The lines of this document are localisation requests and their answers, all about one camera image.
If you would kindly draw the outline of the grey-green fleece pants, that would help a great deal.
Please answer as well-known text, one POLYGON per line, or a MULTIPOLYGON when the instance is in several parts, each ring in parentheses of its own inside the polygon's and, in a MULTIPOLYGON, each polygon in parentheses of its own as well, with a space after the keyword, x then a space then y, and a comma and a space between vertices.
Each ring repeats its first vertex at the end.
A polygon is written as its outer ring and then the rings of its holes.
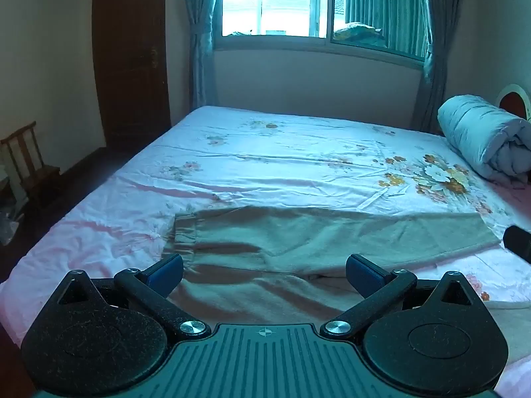
POLYGON ((432 279, 460 270, 501 328, 510 360, 530 354, 530 269, 476 213, 189 211, 168 228, 162 257, 174 254, 185 273, 171 300, 210 325, 323 323, 361 301, 345 277, 353 254, 432 279))

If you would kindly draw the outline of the rolled light blue duvet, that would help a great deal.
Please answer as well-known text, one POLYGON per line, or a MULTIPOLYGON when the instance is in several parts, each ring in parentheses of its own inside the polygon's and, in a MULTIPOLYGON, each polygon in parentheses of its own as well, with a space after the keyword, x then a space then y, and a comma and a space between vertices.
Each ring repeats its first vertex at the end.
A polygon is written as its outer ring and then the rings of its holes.
POLYGON ((448 143, 484 179, 524 188, 530 173, 530 123, 475 95, 457 95, 437 112, 448 143))

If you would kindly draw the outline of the red white headboard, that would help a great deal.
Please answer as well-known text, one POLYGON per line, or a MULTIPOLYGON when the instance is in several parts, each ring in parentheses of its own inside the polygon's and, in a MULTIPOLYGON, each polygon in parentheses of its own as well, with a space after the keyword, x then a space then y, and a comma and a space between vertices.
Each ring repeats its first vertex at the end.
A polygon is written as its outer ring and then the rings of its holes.
POLYGON ((496 105, 522 119, 530 120, 530 96, 517 84, 506 85, 498 94, 496 105))

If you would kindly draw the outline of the wooden chair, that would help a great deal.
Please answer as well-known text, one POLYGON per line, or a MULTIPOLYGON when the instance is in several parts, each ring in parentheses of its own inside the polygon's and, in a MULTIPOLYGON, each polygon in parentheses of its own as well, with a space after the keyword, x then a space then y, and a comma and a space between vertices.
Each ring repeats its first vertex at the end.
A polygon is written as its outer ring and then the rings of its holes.
POLYGON ((59 182, 60 168, 44 162, 36 136, 37 122, 18 128, 1 139, 1 153, 6 160, 6 171, 17 210, 59 182))

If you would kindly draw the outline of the right teal curtain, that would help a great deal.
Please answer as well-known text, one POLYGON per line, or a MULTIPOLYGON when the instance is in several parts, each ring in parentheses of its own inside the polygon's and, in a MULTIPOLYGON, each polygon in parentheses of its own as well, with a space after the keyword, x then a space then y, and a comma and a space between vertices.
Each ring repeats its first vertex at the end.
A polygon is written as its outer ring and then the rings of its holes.
POLYGON ((416 131, 437 131, 437 111, 444 102, 448 57, 455 39, 461 2, 423 0, 426 57, 411 121, 411 127, 416 131))

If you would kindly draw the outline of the teal curtain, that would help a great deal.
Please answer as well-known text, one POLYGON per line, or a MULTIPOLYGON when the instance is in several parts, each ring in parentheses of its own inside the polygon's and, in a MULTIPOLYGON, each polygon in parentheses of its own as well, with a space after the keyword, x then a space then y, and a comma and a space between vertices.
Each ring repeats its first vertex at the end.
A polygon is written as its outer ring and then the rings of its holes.
POLYGON ((185 0, 190 32, 190 101, 192 109, 216 102, 213 18, 217 0, 185 0))
POLYGON ((416 131, 437 131, 437 111, 444 102, 448 57, 455 39, 461 2, 423 0, 426 57, 411 121, 411 127, 416 131))

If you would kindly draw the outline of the left teal curtain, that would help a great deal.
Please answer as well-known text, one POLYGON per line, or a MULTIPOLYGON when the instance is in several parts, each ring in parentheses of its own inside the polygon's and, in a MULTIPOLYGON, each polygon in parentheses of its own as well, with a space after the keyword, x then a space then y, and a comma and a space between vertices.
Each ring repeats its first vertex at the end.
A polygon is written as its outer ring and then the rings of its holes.
POLYGON ((192 109, 216 102, 213 18, 217 0, 185 0, 190 32, 190 101, 192 109))

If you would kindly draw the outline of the window with frame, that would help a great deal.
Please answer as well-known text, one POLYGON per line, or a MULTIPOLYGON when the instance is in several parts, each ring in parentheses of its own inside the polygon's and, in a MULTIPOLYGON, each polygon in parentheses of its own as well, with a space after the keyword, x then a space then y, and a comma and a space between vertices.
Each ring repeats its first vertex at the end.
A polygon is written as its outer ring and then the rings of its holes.
POLYGON ((348 46, 421 61, 422 0, 218 0, 214 33, 232 47, 348 46))

